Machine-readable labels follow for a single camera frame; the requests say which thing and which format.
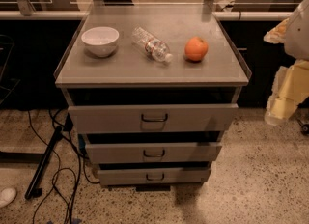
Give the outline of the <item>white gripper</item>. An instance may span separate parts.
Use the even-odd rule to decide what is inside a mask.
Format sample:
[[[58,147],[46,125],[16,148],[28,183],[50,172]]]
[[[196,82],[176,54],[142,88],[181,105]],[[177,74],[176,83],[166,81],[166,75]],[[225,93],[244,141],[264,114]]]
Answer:
[[[264,35],[264,41],[278,44],[286,40],[288,19],[284,19]],[[291,66],[281,66],[275,74],[267,101],[265,122],[278,126],[288,121],[298,106],[309,98],[309,61],[296,60]]]

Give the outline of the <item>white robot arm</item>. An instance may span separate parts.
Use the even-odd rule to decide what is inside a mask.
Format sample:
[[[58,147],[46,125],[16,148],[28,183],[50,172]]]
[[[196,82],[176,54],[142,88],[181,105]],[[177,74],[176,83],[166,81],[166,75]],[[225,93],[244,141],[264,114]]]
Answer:
[[[272,126],[289,120],[309,97],[309,0],[303,0],[293,13],[264,35],[268,43],[284,44],[285,53],[295,62],[280,67],[267,101],[265,121]]]

